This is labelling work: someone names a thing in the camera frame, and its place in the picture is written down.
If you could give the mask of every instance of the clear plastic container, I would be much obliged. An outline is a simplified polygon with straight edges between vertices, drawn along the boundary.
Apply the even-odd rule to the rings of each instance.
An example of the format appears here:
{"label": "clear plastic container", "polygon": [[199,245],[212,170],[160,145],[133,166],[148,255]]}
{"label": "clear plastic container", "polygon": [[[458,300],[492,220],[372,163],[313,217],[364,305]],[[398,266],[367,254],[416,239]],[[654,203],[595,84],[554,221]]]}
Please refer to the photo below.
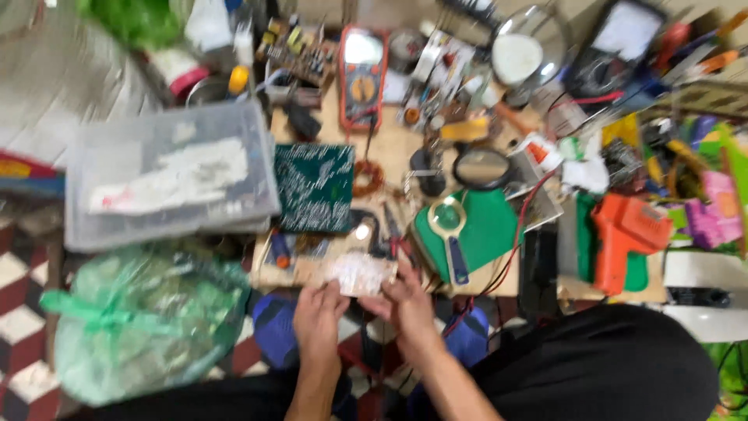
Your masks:
{"label": "clear plastic container", "polygon": [[70,151],[65,244],[100,251],[277,215],[256,100],[86,127]]}

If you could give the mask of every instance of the hand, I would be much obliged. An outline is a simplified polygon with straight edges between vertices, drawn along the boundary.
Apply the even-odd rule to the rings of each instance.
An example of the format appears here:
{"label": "hand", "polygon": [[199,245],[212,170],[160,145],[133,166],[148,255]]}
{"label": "hand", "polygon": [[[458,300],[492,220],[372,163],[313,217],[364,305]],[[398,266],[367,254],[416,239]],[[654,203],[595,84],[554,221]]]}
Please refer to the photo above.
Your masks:
{"label": "hand", "polygon": [[384,282],[381,289],[385,297],[361,297],[359,304],[395,327],[403,358],[423,372],[447,349],[434,325],[431,297],[421,288],[418,271],[401,260],[398,279]]}
{"label": "hand", "polygon": [[340,296],[338,281],[322,288],[306,287],[301,290],[293,315],[293,329],[302,365],[340,364],[337,356],[337,322],[350,303],[348,297]]}

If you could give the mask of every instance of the black pants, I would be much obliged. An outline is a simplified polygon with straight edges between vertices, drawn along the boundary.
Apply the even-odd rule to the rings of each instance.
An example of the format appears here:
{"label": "black pants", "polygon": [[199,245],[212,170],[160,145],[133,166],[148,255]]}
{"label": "black pants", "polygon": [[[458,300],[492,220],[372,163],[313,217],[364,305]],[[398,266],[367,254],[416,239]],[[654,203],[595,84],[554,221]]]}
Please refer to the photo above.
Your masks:
{"label": "black pants", "polygon": [[[544,326],[470,373],[507,421],[704,421],[717,370],[674,320],[597,306]],[[195,384],[71,420],[282,420],[296,373]]]}

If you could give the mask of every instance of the orange multimeter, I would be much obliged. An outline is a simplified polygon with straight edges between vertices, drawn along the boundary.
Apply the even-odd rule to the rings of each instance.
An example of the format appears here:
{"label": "orange multimeter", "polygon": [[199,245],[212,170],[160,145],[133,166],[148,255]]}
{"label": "orange multimeter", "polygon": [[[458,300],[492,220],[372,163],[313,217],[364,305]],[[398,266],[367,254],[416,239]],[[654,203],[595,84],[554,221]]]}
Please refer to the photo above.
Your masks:
{"label": "orange multimeter", "polygon": [[350,130],[381,124],[387,73],[387,33],[346,26],[340,35],[340,125]]}

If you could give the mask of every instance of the green cutting mat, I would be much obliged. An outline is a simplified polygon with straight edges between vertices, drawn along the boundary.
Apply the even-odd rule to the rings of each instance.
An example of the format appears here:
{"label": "green cutting mat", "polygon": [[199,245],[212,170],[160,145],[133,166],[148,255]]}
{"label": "green cutting mat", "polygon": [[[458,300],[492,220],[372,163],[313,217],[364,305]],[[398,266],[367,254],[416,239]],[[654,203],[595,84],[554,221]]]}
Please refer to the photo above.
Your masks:
{"label": "green cutting mat", "polygon": [[[452,195],[462,197],[462,192]],[[460,244],[465,254],[467,267],[474,272],[512,249],[517,230],[517,216],[501,191],[468,191],[463,202],[467,221],[460,232]],[[441,279],[450,281],[447,268],[447,252],[444,240],[429,227],[429,208],[422,209],[413,222],[423,251],[432,262]]]}
{"label": "green cutting mat", "polygon": [[[579,193],[577,196],[577,248],[579,254],[579,277],[588,283],[595,282],[595,261],[598,258],[600,241],[598,229],[589,215],[597,205],[595,198]],[[626,285],[624,289],[631,292],[644,291],[649,284],[647,274],[647,256],[639,253],[628,253],[626,264]]]}
{"label": "green cutting mat", "polygon": [[355,158],[352,146],[276,145],[280,227],[349,232]]}

